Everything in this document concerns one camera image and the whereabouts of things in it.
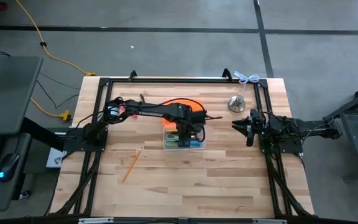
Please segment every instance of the wooden table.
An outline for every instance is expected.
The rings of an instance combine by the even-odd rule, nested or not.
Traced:
[[[93,112],[98,82],[99,77],[84,77],[74,126]],[[291,116],[283,79],[268,79],[268,88],[273,112]],[[210,116],[223,116],[223,119],[207,121],[203,151],[164,151],[160,118],[130,117],[121,124],[110,125],[99,166],[92,216],[272,218],[267,168],[258,140],[253,147],[246,147],[245,137],[231,128],[232,120],[245,118],[251,108],[256,108],[254,89],[247,85],[246,110],[243,113],[229,110],[230,97],[241,90],[240,84],[115,83],[111,99],[121,96],[125,100],[140,101],[140,93],[148,103],[177,97],[199,99],[204,101]],[[263,92],[261,97],[265,106]],[[144,150],[122,183],[140,147]],[[83,152],[75,152],[64,160],[51,212],[58,210],[77,187],[83,156]],[[283,163],[288,187],[305,209],[313,213],[299,158],[283,154]],[[281,191],[278,195],[284,211]]]

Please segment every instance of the silver bell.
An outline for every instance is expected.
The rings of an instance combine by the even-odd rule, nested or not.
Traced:
[[[242,95],[233,96],[229,100],[229,108],[230,110],[236,113],[244,111],[246,109],[246,103],[244,101],[244,97]]]

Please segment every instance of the black desk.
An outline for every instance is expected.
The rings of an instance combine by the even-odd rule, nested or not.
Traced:
[[[0,155],[0,163],[2,158],[6,154],[13,153],[16,150],[17,140],[19,139],[19,145],[17,147],[17,153],[20,154],[19,163],[17,164],[15,175],[11,181],[2,183],[0,182],[0,211],[7,210],[12,197],[18,197],[21,190],[21,185],[24,181],[24,162],[26,161],[29,146],[31,144],[30,134],[19,134],[17,137],[9,137],[4,141],[3,150]]]
[[[0,148],[0,163],[6,154],[16,150],[18,136],[17,152],[21,155],[13,179],[0,182],[0,211],[6,210],[12,199],[18,198],[23,185],[24,162],[33,137],[28,128],[23,131],[24,123],[32,124],[24,115],[41,64],[39,57],[0,57],[0,137],[4,141]]]

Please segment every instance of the orange object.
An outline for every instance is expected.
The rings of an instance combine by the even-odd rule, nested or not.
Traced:
[[[201,101],[201,100],[194,100],[194,101],[197,101],[198,103],[200,103],[201,105],[204,106],[203,101]],[[188,106],[191,107],[191,109],[193,111],[202,111],[203,110],[203,108],[199,104],[197,104],[197,103],[195,103],[195,102],[193,102],[191,100],[173,100],[173,101],[171,101],[169,103],[166,103],[165,105],[169,105],[171,103],[181,103],[181,104],[184,104],[184,105],[188,105]],[[166,119],[162,120],[162,125],[164,127],[166,127],[166,128],[169,128],[169,129],[176,129],[176,127],[177,127],[174,122],[169,122]]]
[[[143,150],[143,147],[140,147],[139,152],[137,152],[137,154],[136,154],[136,156],[135,156],[135,159],[132,161],[131,166],[128,168],[127,173],[125,174],[124,179],[122,180],[122,183],[124,183],[124,181],[127,179],[128,175],[129,175],[129,172],[130,172],[130,171],[132,170],[132,168],[134,167],[135,162],[136,162],[137,158],[139,157],[140,152],[142,152],[142,150]]]

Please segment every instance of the computer mouse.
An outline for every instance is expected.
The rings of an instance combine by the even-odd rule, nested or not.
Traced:
[[[8,182],[15,175],[17,163],[19,162],[20,155],[17,153],[9,153],[0,163],[0,181]]]

